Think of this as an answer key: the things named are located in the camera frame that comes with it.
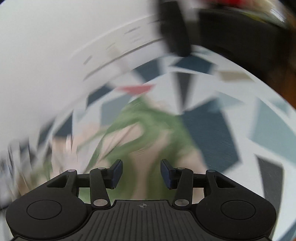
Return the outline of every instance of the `ribbed black surface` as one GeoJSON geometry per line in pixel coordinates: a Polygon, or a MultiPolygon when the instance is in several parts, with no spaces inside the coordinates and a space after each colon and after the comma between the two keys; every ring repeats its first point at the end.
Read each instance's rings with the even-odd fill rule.
{"type": "Polygon", "coordinates": [[[175,210],[167,201],[117,201],[95,211],[88,223],[63,241],[204,241],[190,212],[175,210]]]}

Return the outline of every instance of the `light blue shape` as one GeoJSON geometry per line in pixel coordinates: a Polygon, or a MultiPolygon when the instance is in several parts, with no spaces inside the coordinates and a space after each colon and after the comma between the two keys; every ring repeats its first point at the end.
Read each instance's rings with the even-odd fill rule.
{"type": "Polygon", "coordinates": [[[199,50],[194,51],[194,53],[200,53],[200,54],[204,54],[204,55],[210,55],[211,54],[211,52],[209,50],[206,50],[206,49],[199,49],[199,50]]]}
{"type": "Polygon", "coordinates": [[[280,241],[292,241],[296,233],[296,221],[293,223],[292,227],[284,234],[280,241]]]}
{"type": "Polygon", "coordinates": [[[296,163],[296,135],[262,100],[251,140],[296,163]]]}
{"type": "Polygon", "coordinates": [[[226,94],[220,92],[219,93],[219,103],[220,103],[221,107],[227,108],[227,107],[235,106],[237,104],[242,104],[243,102],[236,99],[236,98],[233,98],[229,95],[226,95],[226,94]]]}
{"type": "Polygon", "coordinates": [[[121,110],[128,104],[132,96],[123,95],[117,99],[102,104],[101,124],[111,125],[121,110]]]}
{"type": "Polygon", "coordinates": [[[218,99],[213,99],[208,102],[207,111],[209,113],[217,113],[220,112],[221,104],[219,103],[218,99]]]}
{"type": "Polygon", "coordinates": [[[288,114],[289,105],[285,100],[272,101],[271,103],[282,110],[284,113],[288,114]]]}
{"type": "Polygon", "coordinates": [[[78,110],[76,113],[77,121],[81,121],[81,119],[85,116],[85,110],[78,110]]]}

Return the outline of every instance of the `dark blue triangle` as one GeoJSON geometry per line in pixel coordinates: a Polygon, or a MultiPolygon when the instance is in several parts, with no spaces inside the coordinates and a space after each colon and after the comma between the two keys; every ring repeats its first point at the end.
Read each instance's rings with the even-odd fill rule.
{"type": "Polygon", "coordinates": [[[50,129],[52,128],[52,125],[54,123],[54,120],[49,123],[47,126],[45,126],[42,130],[40,130],[40,134],[39,134],[39,140],[38,140],[38,147],[45,142],[48,133],[50,131],[50,129]]]}
{"type": "Polygon", "coordinates": [[[26,149],[29,149],[29,140],[27,140],[24,144],[20,144],[20,154],[22,154],[26,149]]]}
{"type": "Polygon", "coordinates": [[[177,72],[176,74],[177,74],[177,79],[178,79],[179,88],[180,88],[182,110],[183,110],[185,107],[187,93],[188,93],[188,86],[190,85],[192,74],[182,73],[182,72],[177,72]]]}
{"type": "Polygon", "coordinates": [[[33,151],[29,150],[29,157],[30,157],[30,164],[31,166],[33,166],[37,161],[36,154],[33,151]]]}
{"type": "MultiPolygon", "coordinates": [[[[264,198],[274,206],[276,214],[279,215],[284,170],[281,166],[271,163],[266,159],[260,157],[257,157],[257,159],[263,183],[264,198]]],[[[274,229],[269,236],[270,239],[272,238],[273,233],[274,229]]]]}
{"type": "Polygon", "coordinates": [[[100,89],[97,89],[95,92],[90,94],[87,99],[87,107],[95,102],[96,100],[100,99],[102,96],[108,94],[112,89],[107,86],[102,86],[100,89]]]}
{"type": "Polygon", "coordinates": [[[47,152],[45,154],[45,157],[49,157],[52,154],[52,148],[50,146],[48,146],[47,152]]]}
{"type": "Polygon", "coordinates": [[[134,70],[137,71],[144,78],[145,82],[148,82],[160,76],[160,70],[157,59],[142,64],[134,70]]]}
{"type": "Polygon", "coordinates": [[[189,55],[188,57],[182,58],[180,61],[178,61],[175,66],[184,68],[184,69],[190,69],[193,71],[209,74],[211,68],[213,67],[213,63],[197,57],[193,55],[189,55]]]}
{"type": "Polygon", "coordinates": [[[67,137],[67,135],[72,134],[72,117],[73,113],[56,132],[56,134],[54,135],[55,137],[67,137]]]}
{"type": "Polygon", "coordinates": [[[221,111],[211,111],[216,103],[216,99],[211,100],[186,111],[181,118],[208,168],[224,172],[238,162],[239,157],[221,111]]]}

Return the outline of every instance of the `crosshair marking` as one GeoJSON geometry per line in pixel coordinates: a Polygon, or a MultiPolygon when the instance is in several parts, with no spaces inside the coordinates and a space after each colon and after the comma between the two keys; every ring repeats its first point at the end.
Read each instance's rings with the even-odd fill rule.
{"type": "Polygon", "coordinates": [[[145,207],[147,207],[148,205],[147,204],[145,204],[145,203],[141,203],[140,205],[138,205],[139,207],[141,207],[141,208],[145,208],[145,207]]]}

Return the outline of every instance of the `red triangle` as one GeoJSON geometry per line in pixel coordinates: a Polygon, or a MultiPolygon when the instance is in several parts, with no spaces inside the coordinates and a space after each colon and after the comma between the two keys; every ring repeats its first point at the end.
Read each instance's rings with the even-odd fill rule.
{"type": "Polygon", "coordinates": [[[153,86],[154,85],[123,86],[123,87],[119,87],[118,89],[130,95],[140,95],[142,93],[150,91],[153,86]]]}

